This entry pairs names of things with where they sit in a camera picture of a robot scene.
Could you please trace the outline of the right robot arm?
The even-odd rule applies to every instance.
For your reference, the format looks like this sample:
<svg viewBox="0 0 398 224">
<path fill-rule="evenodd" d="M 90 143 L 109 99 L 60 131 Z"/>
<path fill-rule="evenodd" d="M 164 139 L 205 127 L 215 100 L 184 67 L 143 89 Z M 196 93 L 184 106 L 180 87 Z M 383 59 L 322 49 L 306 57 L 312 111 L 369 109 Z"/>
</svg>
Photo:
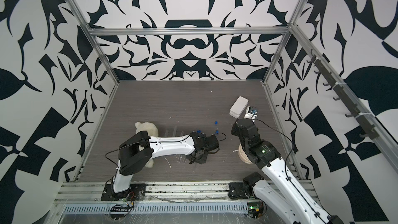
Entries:
<svg viewBox="0 0 398 224">
<path fill-rule="evenodd" d="M 275 191 L 259 173 L 245 177 L 245 193 L 269 206 L 287 224 L 341 224 L 342 220 L 329 214 L 303 188 L 288 169 L 280 152 L 261 139 L 251 119 L 237 119 L 231 134 L 239 138 L 249 161 L 255 164 L 278 188 Z"/>
</svg>

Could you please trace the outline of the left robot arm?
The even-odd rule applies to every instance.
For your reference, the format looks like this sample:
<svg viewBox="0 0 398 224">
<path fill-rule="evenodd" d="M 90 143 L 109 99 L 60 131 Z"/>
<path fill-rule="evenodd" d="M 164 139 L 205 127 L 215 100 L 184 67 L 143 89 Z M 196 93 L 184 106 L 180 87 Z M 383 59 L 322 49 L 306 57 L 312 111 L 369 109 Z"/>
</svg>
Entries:
<svg viewBox="0 0 398 224">
<path fill-rule="evenodd" d="M 117 172 L 112 182 L 113 194 L 125 193 L 133 175 L 140 172 L 151 159 L 184 155 L 191 164 L 205 164 L 208 155 L 219 150 L 216 135 L 192 132 L 185 136 L 160 138 L 141 131 L 122 143 L 118 151 Z"/>
</svg>

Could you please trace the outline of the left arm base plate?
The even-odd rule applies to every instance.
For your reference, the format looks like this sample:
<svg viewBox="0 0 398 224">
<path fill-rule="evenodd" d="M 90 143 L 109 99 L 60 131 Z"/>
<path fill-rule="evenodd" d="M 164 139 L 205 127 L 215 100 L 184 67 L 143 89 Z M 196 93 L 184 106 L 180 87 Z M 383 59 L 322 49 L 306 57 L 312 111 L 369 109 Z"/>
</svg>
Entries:
<svg viewBox="0 0 398 224">
<path fill-rule="evenodd" d="M 101 201 L 132 200 L 143 198 L 146 194 L 146 184 L 130 184 L 129 188 L 122 192 L 114 192 L 112 184 L 106 184 L 101 196 Z"/>
</svg>

